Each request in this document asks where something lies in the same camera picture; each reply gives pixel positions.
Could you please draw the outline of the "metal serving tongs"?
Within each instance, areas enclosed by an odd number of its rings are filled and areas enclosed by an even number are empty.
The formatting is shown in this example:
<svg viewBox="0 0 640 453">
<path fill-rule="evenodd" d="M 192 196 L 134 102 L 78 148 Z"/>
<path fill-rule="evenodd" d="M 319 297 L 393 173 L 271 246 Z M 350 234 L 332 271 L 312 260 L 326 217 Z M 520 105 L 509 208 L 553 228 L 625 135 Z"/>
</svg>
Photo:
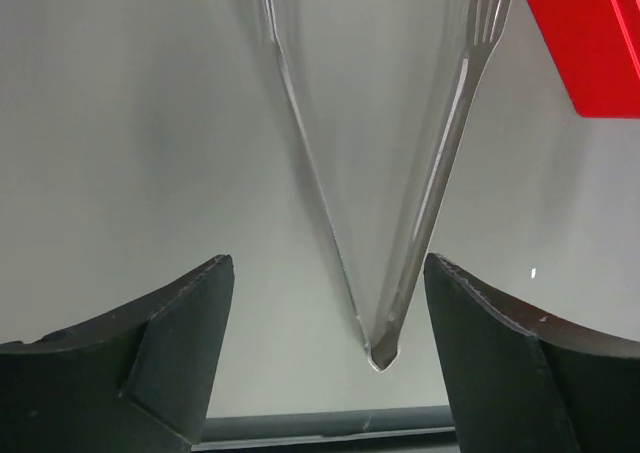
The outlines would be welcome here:
<svg viewBox="0 0 640 453">
<path fill-rule="evenodd" d="M 296 137 L 302 148 L 303 165 L 311 182 L 311 190 L 329 229 L 351 303 L 358 295 L 353 276 L 348 271 L 346 248 L 337 236 L 335 217 L 327 202 L 319 170 L 310 143 L 309 130 L 300 109 L 299 97 L 291 75 L 290 63 L 279 36 L 274 0 L 260 0 L 264 22 L 275 52 L 278 72 L 283 84 L 286 104 L 290 110 Z M 463 6 L 462 46 L 460 51 L 441 48 L 438 60 L 455 61 L 452 78 L 434 89 L 435 113 L 426 112 L 423 132 L 432 135 L 435 144 L 431 153 L 414 154 L 410 182 L 415 192 L 403 197 L 399 224 L 407 228 L 405 242 L 396 241 L 391 254 L 389 273 L 379 302 L 382 317 L 372 330 L 365 328 L 359 307 L 353 309 L 360 328 L 364 348 L 372 367 L 388 369 L 400 352 L 400 334 L 431 241 L 444 194 L 474 96 L 491 54 L 498 44 L 508 16 L 511 0 L 465 0 Z"/>
</svg>

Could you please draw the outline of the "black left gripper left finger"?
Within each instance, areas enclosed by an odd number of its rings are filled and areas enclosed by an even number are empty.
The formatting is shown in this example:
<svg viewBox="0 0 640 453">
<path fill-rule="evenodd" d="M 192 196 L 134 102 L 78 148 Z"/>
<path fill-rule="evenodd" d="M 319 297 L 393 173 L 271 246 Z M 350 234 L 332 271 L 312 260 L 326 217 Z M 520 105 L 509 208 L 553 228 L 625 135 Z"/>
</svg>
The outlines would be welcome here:
<svg viewBox="0 0 640 453">
<path fill-rule="evenodd" d="M 5 452 L 188 452 L 203 435 L 234 265 L 216 256 L 118 308 L 1 347 Z"/>
</svg>

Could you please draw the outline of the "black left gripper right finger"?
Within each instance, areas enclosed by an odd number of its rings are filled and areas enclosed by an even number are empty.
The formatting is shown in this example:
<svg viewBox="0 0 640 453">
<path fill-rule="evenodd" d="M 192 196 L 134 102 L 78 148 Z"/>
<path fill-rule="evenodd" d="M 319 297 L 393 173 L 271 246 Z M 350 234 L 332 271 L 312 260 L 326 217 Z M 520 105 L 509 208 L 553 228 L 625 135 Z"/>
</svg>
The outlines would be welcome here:
<svg viewBox="0 0 640 453">
<path fill-rule="evenodd" d="M 557 317 L 430 253 L 424 284 L 463 452 L 636 452 L 639 344 Z"/>
</svg>

